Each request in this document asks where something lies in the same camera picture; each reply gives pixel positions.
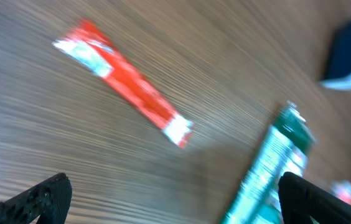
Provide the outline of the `green wipes packet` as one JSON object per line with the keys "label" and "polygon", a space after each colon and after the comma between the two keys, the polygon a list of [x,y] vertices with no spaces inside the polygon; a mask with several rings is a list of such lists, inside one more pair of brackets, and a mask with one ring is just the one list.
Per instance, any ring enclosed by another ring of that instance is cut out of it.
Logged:
{"label": "green wipes packet", "polygon": [[281,223],[278,182],[285,172],[303,175],[315,141],[297,106],[287,102],[268,126],[235,198],[219,222]]}

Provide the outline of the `red white candy stick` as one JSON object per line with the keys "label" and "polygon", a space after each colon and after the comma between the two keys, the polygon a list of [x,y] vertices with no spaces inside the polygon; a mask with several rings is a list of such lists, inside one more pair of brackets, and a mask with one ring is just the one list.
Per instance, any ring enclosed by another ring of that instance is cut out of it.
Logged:
{"label": "red white candy stick", "polygon": [[133,105],[175,145],[184,148],[194,123],[185,119],[145,77],[114,48],[89,20],[81,20],[52,45],[67,54]]}

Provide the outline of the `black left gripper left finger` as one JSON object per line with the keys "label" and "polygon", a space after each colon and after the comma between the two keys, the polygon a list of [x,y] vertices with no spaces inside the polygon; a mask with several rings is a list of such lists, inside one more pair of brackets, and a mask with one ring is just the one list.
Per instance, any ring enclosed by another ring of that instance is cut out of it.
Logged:
{"label": "black left gripper left finger", "polygon": [[0,202],[0,224],[64,224],[72,199],[72,186],[58,173],[15,197]]}

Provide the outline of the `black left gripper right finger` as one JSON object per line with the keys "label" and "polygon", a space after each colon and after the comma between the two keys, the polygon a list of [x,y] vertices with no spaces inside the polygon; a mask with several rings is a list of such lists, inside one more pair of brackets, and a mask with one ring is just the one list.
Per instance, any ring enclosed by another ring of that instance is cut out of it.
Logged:
{"label": "black left gripper right finger", "polygon": [[285,172],[278,187],[284,224],[351,224],[351,205],[302,177]]}

